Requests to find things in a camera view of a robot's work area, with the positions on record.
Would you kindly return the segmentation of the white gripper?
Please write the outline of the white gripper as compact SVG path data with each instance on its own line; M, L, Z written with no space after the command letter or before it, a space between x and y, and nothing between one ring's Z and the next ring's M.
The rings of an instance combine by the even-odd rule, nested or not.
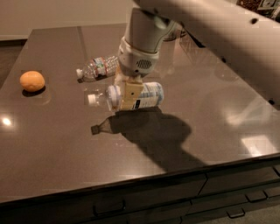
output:
M159 59L159 53L137 50L125 38L122 38L117 58L119 66L115 70L114 84L120 86L122 83L121 110L132 110L144 89L141 77L150 74L154 70Z

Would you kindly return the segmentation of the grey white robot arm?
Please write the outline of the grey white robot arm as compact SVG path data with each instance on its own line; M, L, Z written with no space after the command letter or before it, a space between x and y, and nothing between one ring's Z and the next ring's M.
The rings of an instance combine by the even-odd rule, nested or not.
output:
M118 50L121 71L150 74L179 24L275 109L280 109L280 24L225 0L132 0Z

